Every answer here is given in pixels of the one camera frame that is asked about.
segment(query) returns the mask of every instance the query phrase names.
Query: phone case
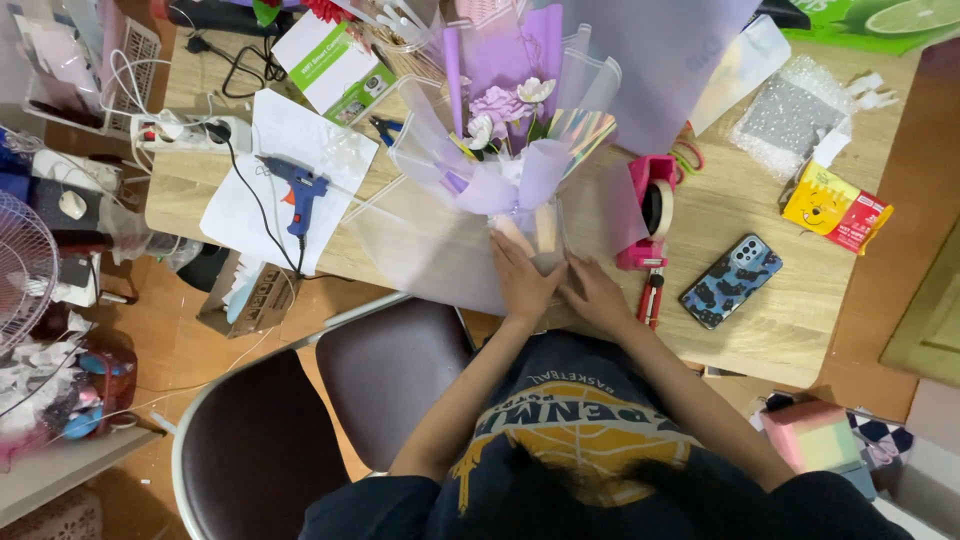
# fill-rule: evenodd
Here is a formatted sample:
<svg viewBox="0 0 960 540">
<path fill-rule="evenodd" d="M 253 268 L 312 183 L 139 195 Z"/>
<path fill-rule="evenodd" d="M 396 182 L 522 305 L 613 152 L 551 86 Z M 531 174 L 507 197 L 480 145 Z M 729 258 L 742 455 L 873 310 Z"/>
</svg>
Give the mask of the phone case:
<svg viewBox="0 0 960 540">
<path fill-rule="evenodd" d="M 687 289 L 680 303 L 700 324 L 713 330 L 782 267 L 783 261 L 766 242 L 747 234 Z"/>
</svg>

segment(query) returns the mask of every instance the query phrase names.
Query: pliers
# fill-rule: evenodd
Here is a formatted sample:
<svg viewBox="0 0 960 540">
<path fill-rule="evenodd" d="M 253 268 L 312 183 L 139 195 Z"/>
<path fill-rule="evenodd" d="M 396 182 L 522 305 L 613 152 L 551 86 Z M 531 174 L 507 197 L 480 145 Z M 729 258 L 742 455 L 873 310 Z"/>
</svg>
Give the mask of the pliers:
<svg viewBox="0 0 960 540">
<path fill-rule="evenodd" d="M 371 116 L 370 123 L 376 128 L 377 132 L 380 133 L 380 140 L 382 140 L 388 148 L 394 145 L 394 138 L 390 135 L 390 131 L 393 130 L 399 133 L 403 129 L 403 124 L 395 120 L 384 120 L 379 116 Z"/>
<path fill-rule="evenodd" d="M 657 329 L 660 317 L 660 298 L 663 296 L 663 269 L 652 268 L 647 283 L 643 287 L 643 297 L 636 309 L 636 320 L 648 325 L 650 330 Z"/>
</svg>

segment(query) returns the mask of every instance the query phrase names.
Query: person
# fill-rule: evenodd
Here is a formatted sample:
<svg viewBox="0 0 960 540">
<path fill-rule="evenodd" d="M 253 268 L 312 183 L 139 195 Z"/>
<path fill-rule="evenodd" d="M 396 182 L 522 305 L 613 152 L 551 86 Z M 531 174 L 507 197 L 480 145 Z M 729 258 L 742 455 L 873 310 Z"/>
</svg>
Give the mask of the person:
<svg viewBox="0 0 960 540">
<path fill-rule="evenodd" d="M 796 475 L 596 261 L 542 276 L 501 233 L 491 248 L 502 325 L 388 475 L 312 504 L 301 540 L 910 538 L 842 477 Z M 613 342 L 531 335 L 558 290 Z"/>
</svg>

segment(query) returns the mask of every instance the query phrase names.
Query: hand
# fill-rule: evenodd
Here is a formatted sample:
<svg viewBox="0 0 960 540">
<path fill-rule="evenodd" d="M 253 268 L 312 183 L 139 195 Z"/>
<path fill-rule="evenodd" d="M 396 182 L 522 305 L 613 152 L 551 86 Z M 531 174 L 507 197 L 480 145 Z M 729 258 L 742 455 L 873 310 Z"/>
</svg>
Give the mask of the hand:
<svg viewBox="0 0 960 540">
<path fill-rule="evenodd" d="M 583 260 L 570 252 L 566 252 L 566 259 L 584 291 L 581 296 L 566 284 L 560 285 L 560 292 L 573 309 L 593 326 L 615 339 L 619 340 L 634 331 L 637 326 L 636 318 L 627 306 L 623 291 L 603 268 L 600 268 L 597 261 Z"/>
<path fill-rule="evenodd" d="M 567 263 L 562 262 L 549 276 L 541 276 L 523 251 L 494 229 L 490 229 L 490 247 L 507 313 L 531 327 L 536 325 L 550 306 L 557 285 L 566 279 Z"/>
</svg>

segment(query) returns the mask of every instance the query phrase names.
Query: glue gun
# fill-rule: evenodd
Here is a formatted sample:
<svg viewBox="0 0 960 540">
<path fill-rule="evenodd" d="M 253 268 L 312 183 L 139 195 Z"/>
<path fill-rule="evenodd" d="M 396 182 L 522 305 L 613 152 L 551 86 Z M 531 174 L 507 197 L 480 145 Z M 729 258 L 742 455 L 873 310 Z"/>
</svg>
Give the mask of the glue gun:
<svg viewBox="0 0 960 540">
<path fill-rule="evenodd" d="M 290 185 L 290 193 L 283 198 L 285 202 L 294 206 L 294 220 L 287 226 L 287 233 L 293 236 L 306 234 L 310 229 L 313 198 L 326 195 L 326 187 L 330 184 L 330 180 L 323 176 L 316 176 L 303 167 L 280 158 L 263 156 L 256 156 L 256 158 L 263 161 L 271 175 L 282 178 Z"/>
</svg>

